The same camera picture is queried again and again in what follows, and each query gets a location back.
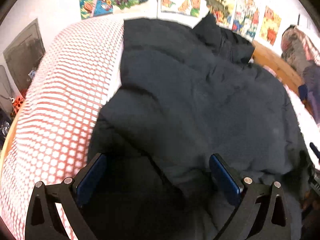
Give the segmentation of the red white checked pillow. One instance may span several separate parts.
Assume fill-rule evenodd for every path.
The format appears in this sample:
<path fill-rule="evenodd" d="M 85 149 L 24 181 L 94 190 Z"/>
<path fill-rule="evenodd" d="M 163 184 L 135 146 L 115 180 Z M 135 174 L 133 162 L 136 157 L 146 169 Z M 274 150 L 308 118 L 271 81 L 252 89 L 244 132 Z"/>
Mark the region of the red white checked pillow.
<path fill-rule="evenodd" d="M 57 35 L 19 111 L 1 171 L 1 218 L 24 239 L 36 182 L 58 184 L 86 165 L 99 111 L 120 86 L 124 22 L 92 18 Z"/>

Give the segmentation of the orange toy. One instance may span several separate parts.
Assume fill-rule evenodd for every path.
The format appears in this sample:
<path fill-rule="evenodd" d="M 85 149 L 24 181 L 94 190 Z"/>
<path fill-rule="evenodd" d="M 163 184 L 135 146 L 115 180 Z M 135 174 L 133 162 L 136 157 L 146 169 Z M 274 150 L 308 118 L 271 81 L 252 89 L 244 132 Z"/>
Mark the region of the orange toy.
<path fill-rule="evenodd" d="M 12 111 L 10 113 L 10 116 L 14 118 L 24 103 L 24 97 L 18 96 L 16 99 L 12 99 L 11 102 L 12 102 Z"/>

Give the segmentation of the blue bagged quilt bundle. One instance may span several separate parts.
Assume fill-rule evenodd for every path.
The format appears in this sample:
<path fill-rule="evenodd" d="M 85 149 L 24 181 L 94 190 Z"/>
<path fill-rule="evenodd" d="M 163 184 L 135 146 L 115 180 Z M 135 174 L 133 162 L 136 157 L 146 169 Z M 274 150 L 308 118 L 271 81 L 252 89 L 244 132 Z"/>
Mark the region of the blue bagged quilt bundle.
<path fill-rule="evenodd" d="M 306 100 L 312 109 L 316 124 L 319 125 L 319 66 L 315 63 L 303 70 L 304 84 L 298 87 L 300 100 Z"/>

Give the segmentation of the grey framed wall panel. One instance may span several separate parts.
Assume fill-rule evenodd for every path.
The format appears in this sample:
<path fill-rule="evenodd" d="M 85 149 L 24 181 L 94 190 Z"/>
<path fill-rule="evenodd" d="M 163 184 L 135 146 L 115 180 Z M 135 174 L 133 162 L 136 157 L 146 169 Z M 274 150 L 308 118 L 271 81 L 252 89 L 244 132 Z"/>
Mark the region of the grey framed wall panel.
<path fill-rule="evenodd" d="M 38 20 L 26 26 L 4 50 L 8 70 L 19 92 L 25 92 L 45 54 Z"/>

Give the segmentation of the pink dotted bed sheet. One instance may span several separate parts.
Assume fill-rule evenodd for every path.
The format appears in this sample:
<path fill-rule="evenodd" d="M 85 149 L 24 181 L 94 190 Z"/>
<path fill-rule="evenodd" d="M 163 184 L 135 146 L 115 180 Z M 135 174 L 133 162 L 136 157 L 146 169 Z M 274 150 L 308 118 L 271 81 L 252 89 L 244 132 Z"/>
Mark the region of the pink dotted bed sheet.
<path fill-rule="evenodd" d="M 311 114 L 308 112 L 308 110 L 301 102 L 300 98 L 296 95 L 296 93 L 289 89 L 289 87 L 282 81 L 282 79 L 277 76 L 274 70 L 272 70 L 270 67 L 266 65 L 264 65 L 263 68 L 270 72 L 283 84 L 295 111 L 298 120 L 298 126 L 300 127 L 300 131 L 306 144 L 306 148 L 308 150 L 310 159 L 313 165 L 315 166 L 315 169 L 319 171 L 319 158 L 310 147 L 310 143 L 313 143 L 319 151 L 319 127 L 315 123 L 314 118 L 311 116 Z"/>

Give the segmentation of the yellow chick drawing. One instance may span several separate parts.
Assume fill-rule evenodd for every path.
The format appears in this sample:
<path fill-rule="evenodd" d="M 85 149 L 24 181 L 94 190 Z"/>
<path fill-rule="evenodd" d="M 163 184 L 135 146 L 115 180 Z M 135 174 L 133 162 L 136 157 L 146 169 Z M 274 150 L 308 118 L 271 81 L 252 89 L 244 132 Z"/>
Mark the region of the yellow chick drawing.
<path fill-rule="evenodd" d="M 281 18 L 279 15 L 266 6 L 259 37 L 273 46 L 278 35 L 280 24 Z"/>

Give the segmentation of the black padded jacket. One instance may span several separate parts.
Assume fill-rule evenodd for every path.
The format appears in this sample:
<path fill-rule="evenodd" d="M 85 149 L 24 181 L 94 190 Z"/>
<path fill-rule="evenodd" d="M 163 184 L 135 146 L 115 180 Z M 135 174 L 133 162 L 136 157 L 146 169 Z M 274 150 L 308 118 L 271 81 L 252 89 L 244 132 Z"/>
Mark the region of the black padded jacket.
<path fill-rule="evenodd" d="M 231 211 L 209 158 L 280 181 L 301 236 L 307 152 L 283 85 L 250 63 L 253 46 L 212 15 L 189 28 L 124 23 L 121 87 L 100 110 L 88 158 L 105 156 L 88 202 L 98 239 L 213 239 Z"/>

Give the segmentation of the wooden bed frame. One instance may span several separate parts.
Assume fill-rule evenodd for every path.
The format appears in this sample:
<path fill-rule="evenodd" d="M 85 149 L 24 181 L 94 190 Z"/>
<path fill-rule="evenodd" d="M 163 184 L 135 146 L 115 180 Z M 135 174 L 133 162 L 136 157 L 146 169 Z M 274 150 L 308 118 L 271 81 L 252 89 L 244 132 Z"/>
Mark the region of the wooden bed frame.
<path fill-rule="evenodd" d="M 298 73 L 271 49 L 257 41 L 252 41 L 252 45 L 254 46 L 254 62 L 271 68 L 276 76 L 281 78 L 282 82 L 299 96 L 298 87 L 303 84 L 303 80 Z"/>

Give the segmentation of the colourful doodle drawing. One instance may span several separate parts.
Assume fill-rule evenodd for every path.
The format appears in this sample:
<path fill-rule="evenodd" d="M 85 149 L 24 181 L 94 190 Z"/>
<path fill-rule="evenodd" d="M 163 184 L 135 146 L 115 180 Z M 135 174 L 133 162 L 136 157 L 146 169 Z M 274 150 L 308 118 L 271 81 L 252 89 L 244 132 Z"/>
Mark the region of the colourful doodle drawing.
<path fill-rule="evenodd" d="M 253 40 L 259 24 L 259 10 L 254 0 L 236 0 L 232 31 Z"/>

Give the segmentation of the pink folded blanket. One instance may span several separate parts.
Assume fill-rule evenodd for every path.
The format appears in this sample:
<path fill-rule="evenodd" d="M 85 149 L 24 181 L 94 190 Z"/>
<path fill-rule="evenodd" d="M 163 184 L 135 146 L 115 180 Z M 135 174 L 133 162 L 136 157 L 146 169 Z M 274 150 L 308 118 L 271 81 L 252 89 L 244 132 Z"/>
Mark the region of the pink folded blanket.
<path fill-rule="evenodd" d="M 281 58 L 300 76 L 304 70 L 315 64 L 319 66 L 319 49 L 297 25 L 290 25 L 282 34 Z"/>

